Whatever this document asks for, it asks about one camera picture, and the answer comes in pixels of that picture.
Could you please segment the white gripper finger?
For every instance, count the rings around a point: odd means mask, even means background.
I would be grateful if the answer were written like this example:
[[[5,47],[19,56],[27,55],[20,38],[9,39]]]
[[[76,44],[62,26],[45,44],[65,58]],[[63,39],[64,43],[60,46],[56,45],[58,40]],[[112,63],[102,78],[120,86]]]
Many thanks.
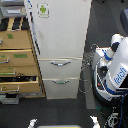
[[[96,117],[96,116],[90,116],[90,118],[92,119],[92,121],[93,121],[93,128],[101,128],[100,127],[100,124],[99,124],[99,122],[98,122],[98,117]]]
[[[35,123],[37,122],[37,120],[38,119],[32,119],[32,120],[30,120],[28,128],[34,128]]]

